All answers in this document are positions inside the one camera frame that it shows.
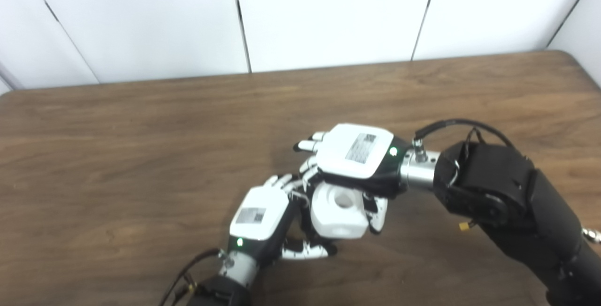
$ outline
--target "white block with hole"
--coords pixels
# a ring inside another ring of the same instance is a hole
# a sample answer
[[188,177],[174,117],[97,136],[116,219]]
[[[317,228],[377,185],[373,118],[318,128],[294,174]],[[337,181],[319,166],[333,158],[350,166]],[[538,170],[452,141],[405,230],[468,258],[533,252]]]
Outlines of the white block with hole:
[[311,222],[325,238],[357,239],[363,237],[369,222],[359,190],[321,183],[311,199]]

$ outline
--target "label sticker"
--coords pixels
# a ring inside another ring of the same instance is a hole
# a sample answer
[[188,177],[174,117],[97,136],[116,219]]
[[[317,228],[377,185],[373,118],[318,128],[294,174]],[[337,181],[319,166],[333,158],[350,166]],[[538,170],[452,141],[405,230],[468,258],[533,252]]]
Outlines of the label sticker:
[[347,152],[345,159],[357,163],[365,164],[371,150],[376,145],[378,136],[370,135],[369,133],[359,133],[357,139],[354,140],[353,146]]
[[263,207],[245,207],[240,211],[236,223],[261,223],[265,211]]

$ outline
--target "silver metal connector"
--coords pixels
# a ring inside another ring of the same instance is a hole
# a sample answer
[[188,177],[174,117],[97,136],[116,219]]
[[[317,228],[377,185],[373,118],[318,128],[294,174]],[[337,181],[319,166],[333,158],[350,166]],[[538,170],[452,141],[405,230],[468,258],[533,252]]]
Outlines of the silver metal connector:
[[601,232],[595,229],[582,229],[582,235],[593,244],[601,244]]
[[250,255],[242,252],[232,251],[227,254],[219,274],[230,278],[247,289],[253,284],[259,265]]
[[414,139],[412,141],[414,152],[415,152],[415,160],[418,163],[424,163],[428,161],[428,154],[424,149],[424,141],[423,139]]
[[419,161],[417,151],[408,150],[399,168],[401,183],[408,188],[432,189],[434,184],[434,169],[438,162],[440,152],[428,151],[422,153],[426,156],[424,161]]

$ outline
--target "black cable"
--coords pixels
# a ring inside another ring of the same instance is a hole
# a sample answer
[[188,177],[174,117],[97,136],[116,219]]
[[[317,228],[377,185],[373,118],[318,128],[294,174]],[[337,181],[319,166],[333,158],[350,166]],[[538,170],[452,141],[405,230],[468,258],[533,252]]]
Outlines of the black cable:
[[219,250],[218,248],[212,248],[210,250],[206,250],[206,251],[202,252],[201,254],[198,254],[196,257],[194,257],[194,259],[192,259],[189,263],[187,263],[186,266],[184,266],[184,268],[182,270],[180,270],[180,272],[177,274],[176,279],[173,281],[173,283],[171,283],[171,285],[165,292],[165,295],[163,295],[163,298],[161,298],[161,301],[159,302],[159,306],[164,306],[165,302],[167,302],[169,295],[171,294],[171,292],[177,285],[178,281],[180,281],[180,279],[182,279],[182,277],[186,275],[186,273],[188,272],[189,269],[191,269],[199,261],[201,261],[205,258],[208,258],[212,255],[216,255],[216,256],[219,255],[220,251],[221,250]]
[[459,125],[459,124],[469,125],[469,126],[477,126],[478,128],[481,128],[483,130],[486,130],[486,131],[492,133],[493,135],[496,135],[508,147],[515,148],[515,146],[513,146],[513,143],[511,143],[509,138],[507,138],[505,135],[503,135],[503,133],[501,131],[498,131],[497,129],[493,128],[492,126],[489,126],[488,124],[484,124],[482,122],[473,121],[473,120],[466,120],[463,118],[453,118],[451,120],[442,120],[442,121],[438,121],[438,122],[429,124],[428,126],[425,126],[421,129],[415,131],[415,139],[424,139],[427,135],[430,135],[430,133],[432,133],[436,130],[440,130],[440,129],[446,128],[448,126]]
[[191,291],[191,285],[182,285],[179,289],[176,289],[173,293],[173,301],[171,302],[171,306],[176,306],[183,297],[186,297],[187,293]]
[[196,285],[196,281],[194,281],[194,278],[192,278],[192,275],[190,274],[190,272],[186,272],[186,274],[184,274],[183,278],[188,285],[193,285],[193,286]]
[[476,127],[473,127],[472,130],[470,130],[470,133],[468,133],[468,136],[465,139],[466,144],[469,144],[472,142],[472,135],[474,135],[474,133],[476,134],[476,137],[478,138],[479,143],[486,144],[484,137],[482,137],[482,133]]

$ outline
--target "wood grain surface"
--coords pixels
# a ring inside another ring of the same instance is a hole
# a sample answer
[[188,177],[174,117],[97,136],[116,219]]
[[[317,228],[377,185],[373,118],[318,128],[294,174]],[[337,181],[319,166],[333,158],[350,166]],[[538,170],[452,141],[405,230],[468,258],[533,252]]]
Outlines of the wood grain surface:
[[[601,92],[560,52],[10,92],[0,98],[0,305],[154,305],[193,255],[225,246],[251,186],[297,171],[308,155],[296,141],[338,122],[410,139],[452,117],[505,132],[583,225],[601,229]],[[382,235],[265,270],[255,304],[545,305],[532,274],[461,221],[430,194],[406,193]]]

